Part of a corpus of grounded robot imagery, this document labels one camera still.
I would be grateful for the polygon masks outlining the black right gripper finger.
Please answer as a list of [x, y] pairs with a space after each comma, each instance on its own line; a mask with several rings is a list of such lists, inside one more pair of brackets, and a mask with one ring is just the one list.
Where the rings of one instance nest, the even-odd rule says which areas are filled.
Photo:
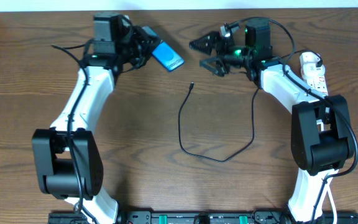
[[225, 63], [220, 57], [211, 57], [200, 60], [200, 67], [210, 71], [213, 75], [224, 77], [227, 74]]
[[211, 55], [217, 43], [221, 40], [221, 35], [218, 31], [211, 31], [204, 36], [192, 40], [189, 43], [189, 48], [201, 52], [202, 54]]

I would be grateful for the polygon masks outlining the blue Galaxy smartphone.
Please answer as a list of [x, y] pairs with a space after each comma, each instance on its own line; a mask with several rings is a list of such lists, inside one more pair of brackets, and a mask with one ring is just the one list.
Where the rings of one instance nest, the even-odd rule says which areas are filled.
[[149, 26], [143, 26], [143, 30], [149, 36], [155, 37], [159, 41], [156, 48], [154, 48], [152, 55], [168, 72], [176, 70], [185, 63], [185, 60], [164, 40], [162, 40]]

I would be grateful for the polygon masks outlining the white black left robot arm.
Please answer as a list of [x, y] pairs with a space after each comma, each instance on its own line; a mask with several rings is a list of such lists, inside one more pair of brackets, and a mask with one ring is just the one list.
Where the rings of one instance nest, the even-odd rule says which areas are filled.
[[118, 223], [119, 205], [103, 188], [104, 168], [94, 130], [123, 66], [143, 67], [161, 39], [116, 12], [93, 17], [94, 37], [83, 45], [78, 79], [48, 129], [36, 129], [32, 150], [40, 191], [73, 205], [70, 222]]

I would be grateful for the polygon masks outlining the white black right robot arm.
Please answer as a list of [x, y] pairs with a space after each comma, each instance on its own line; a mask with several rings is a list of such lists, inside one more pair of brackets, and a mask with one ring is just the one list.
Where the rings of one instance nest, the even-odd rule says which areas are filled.
[[[298, 166], [293, 195], [280, 223], [323, 223], [325, 198], [331, 181], [355, 169], [358, 143], [351, 127], [346, 99], [328, 95], [321, 56], [301, 52], [301, 76], [288, 66], [289, 55], [273, 54], [267, 17], [249, 17], [224, 24], [192, 40], [189, 47], [206, 59], [200, 66], [222, 77], [238, 68], [258, 90], [271, 94], [291, 114], [291, 153]], [[351, 160], [353, 165], [345, 168]]]

